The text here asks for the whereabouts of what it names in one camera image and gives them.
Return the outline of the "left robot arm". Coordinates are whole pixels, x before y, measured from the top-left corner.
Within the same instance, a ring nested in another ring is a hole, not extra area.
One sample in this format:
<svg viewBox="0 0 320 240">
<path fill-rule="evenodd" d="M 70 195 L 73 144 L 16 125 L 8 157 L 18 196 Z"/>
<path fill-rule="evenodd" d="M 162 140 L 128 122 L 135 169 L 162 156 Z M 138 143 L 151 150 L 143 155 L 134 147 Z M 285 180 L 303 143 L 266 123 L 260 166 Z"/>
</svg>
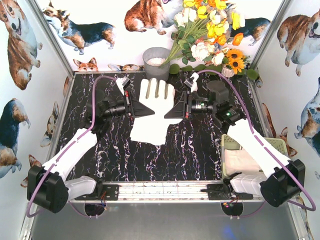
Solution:
<svg viewBox="0 0 320 240">
<path fill-rule="evenodd" d="M 110 101 L 101 90 L 93 93 L 86 103 L 83 122 L 71 140 L 42 166 L 32 166 L 28 171 L 28 206 L 35 204 L 58 213 L 70 200 L 98 199 L 103 194 L 102 180 L 89 175 L 68 180 L 71 170 L 106 135 L 112 118 L 128 116 L 133 120 L 154 113 L 127 90 L 119 101 Z"/>
</svg>

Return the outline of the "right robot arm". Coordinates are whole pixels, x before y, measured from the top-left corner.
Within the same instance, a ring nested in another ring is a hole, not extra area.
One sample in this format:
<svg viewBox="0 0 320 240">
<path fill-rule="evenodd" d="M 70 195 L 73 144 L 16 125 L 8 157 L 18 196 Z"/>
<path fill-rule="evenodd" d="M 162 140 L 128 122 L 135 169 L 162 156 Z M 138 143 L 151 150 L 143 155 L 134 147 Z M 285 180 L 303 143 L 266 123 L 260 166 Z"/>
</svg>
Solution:
<svg viewBox="0 0 320 240">
<path fill-rule="evenodd" d="M 273 207 L 279 207 L 299 194 L 304 185 L 306 167 L 301 160 L 290 160 L 280 153 L 252 126 L 243 111 L 230 104 L 229 90 L 219 80 L 207 83 L 207 97 L 197 94 L 195 80 L 185 80 L 188 90 L 165 114 L 166 119 L 190 119 L 192 114 L 211 115 L 220 128 L 255 160 L 262 173 L 240 170 L 230 180 L 236 193 L 262 196 Z"/>
</svg>

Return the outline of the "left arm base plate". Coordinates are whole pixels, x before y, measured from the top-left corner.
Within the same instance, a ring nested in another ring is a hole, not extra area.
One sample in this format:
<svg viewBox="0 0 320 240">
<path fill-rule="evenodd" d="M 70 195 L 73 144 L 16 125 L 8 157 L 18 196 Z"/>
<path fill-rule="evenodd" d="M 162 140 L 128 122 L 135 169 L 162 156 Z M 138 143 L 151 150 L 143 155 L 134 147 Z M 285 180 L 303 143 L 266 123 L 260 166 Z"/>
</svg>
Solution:
<svg viewBox="0 0 320 240">
<path fill-rule="evenodd" d="M 77 201 L 117 201 L 119 197 L 118 184 L 98 184 L 93 193 L 75 198 Z"/>
</svg>

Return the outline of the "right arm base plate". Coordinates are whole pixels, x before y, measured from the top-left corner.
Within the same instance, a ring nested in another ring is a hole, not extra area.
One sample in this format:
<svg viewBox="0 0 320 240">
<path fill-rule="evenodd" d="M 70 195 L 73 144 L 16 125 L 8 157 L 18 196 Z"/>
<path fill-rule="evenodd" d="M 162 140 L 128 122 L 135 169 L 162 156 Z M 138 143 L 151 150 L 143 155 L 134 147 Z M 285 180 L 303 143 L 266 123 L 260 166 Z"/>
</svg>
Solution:
<svg viewBox="0 0 320 240">
<path fill-rule="evenodd" d="M 208 184 L 206 189 L 202 192 L 206 192 L 209 200 L 253 200 L 254 197 L 249 193 L 236 193 L 231 186 L 224 184 Z"/>
</svg>

